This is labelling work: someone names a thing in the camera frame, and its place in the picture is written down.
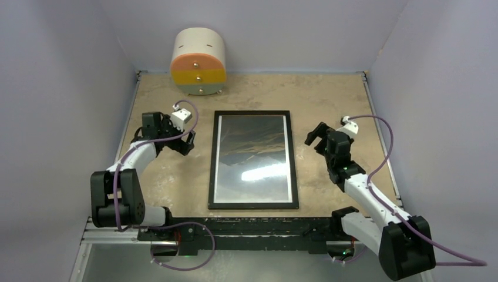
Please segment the wooden picture frame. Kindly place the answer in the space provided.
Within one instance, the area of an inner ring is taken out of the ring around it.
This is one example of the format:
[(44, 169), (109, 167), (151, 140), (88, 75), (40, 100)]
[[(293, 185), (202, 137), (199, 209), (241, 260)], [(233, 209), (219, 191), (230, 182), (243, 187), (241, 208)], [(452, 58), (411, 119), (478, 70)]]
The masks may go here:
[(215, 111), (207, 205), (210, 210), (299, 208), (290, 111)]

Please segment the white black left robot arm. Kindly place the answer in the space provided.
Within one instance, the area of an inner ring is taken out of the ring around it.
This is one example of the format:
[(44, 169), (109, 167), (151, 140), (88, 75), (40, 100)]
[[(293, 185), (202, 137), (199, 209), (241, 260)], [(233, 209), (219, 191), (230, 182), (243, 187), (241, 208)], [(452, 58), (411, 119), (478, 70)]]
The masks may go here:
[(128, 151), (115, 164), (90, 177), (92, 221), (96, 227), (152, 227), (160, 240), (173, 237), (175, 224), (167, 207), (148, 206), (144, 202), (139, 177), (165, 148), (183, 156), (194, 148), (195, 131), (185, 131), (192, 118), (187, 109), (167, 115), (142, 114), (142, 125), (130, 142)]

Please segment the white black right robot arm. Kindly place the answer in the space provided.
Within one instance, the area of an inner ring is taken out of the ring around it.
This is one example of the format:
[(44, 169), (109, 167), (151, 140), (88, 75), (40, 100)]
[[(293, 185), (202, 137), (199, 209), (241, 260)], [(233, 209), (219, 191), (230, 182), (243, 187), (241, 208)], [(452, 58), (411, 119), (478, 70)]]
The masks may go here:
[(373, 183), (365, 170), (351, 157), (351, 145), (358, 126), (342, 122), (333, 129), (321, 122), (307, 134), (307, 146), (315, 139), (315, 151), (324, 157), (331, 182), (367, 211), (347, 207), (332, 212), (329, 230), (337, 239), (347, 235), (358, 239), (378, 256), (384, 273), (393, 281), (413, 276), (436, 266), (429, 223), (422, 216), (411, 216), (390, 201)]

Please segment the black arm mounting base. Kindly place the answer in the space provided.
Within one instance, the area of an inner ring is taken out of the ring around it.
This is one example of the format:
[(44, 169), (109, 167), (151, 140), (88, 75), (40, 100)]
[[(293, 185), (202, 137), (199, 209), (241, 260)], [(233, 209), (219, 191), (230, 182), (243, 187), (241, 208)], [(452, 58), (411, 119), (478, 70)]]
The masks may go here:
[(181, 256), (200, 250), (306, 251), (352, 257), (359, 241), (341, 232), (331, 217), (174, 217), (166, 229), (142, 228), (140, 241), (176, 243)]

